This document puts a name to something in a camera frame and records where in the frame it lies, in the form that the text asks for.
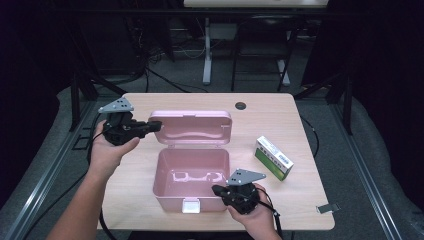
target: handheld controller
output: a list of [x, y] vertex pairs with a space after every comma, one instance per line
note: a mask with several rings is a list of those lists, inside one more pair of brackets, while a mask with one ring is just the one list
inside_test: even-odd
[[212, 191], [223, 203], [234, 207], [240, 214], [248, 214], [258, 205], [259, 192], [253, 181], [265, 178], [265, 174], [237, 169], [227, 180], [227, 187], [213, 185]]
[[158, 132], [162, 122], [138, 122], [132, 119], [134, 110], [129, 101], [120, 98], [99, 109], [99, 113], [107, 113], [103, 124], [103, 135], [113, 145], [123, 145], [134, 137], [144, 138], [150, 132]]

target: pink plastic box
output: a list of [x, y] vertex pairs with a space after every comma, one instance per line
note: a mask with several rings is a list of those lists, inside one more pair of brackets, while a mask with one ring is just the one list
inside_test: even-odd
[[221, 148], [231, 137], [232, 119], [226, 111], [155, 111], [149, 121], [161, 121], [155, 132], [162, 144], [153, 193], [165, 211], [199, 213], [226, 206], [211, 187], [226, 185], [228, 152]]

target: box lid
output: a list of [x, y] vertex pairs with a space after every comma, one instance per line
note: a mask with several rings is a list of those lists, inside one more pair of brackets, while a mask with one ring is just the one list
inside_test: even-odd
[[232, 119], [227, 111], [154, 111], [149, 121], [161, 121], [155, 132], [160, 143], [223, 145], [230, 142]]

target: medicine box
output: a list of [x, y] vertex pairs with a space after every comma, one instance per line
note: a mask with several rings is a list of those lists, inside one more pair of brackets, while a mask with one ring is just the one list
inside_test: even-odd
[[155, 132], [165, 145], [158, 155], [153, 193], [165, 211], [224, 211], [212, 186], [225, 186], [230, 176], [228, 152], [232, 119], [226, 111], [155, 111], [149, 121], [161, 121]]
[[293, 167], [293, 162], [266, 137], [256, 140], [255, 156], [280, 180], [283, 181]]

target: hand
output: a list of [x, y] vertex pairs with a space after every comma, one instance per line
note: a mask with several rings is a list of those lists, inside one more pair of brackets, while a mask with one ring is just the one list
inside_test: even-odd
[[[94, 136], [103, 131], [104, 122], [105, 120], [97, 124]], [[103, 134], [99, 135], [93, 142], [91, 163], [87, 175], [107, 181], [121, 163], [122, 157], [133, 150], [139, 142], [140, 138], [135, 137], [124, 145], [115, 146], [108, 142]]]
[[[254, 183], [256, 188], [265, 191], [261, 185]], [[264, 192], [259, 190], [260, 200], [266, 204], [270, 204]], [[244, 225], [246, 231], [255, 240], [274, 240], [281, 239], [274, 228], [274, 217], [270, 209], [258, 204], [258, 206], [249, 214], [240, 214], [232, 206], [228, 206], [228, 211], [234, 220]]]

